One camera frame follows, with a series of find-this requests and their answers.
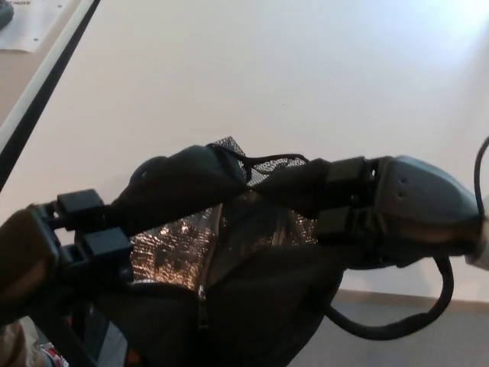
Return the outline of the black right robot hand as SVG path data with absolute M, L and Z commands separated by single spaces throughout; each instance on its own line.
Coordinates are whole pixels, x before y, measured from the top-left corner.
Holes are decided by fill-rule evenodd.
M 322 189 L 314 235 L 323 245 L 359 245 L 357 269 L 463 256 L 488 268 L 488 221 L 454 177 L 407 156 L 335 161 Z

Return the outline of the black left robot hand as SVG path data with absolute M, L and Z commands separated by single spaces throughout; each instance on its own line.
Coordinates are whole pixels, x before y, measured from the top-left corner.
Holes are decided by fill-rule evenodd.
M 132 246 L 93 189 L 30 205 L 1 226 L 1 323 L 131 283 Z

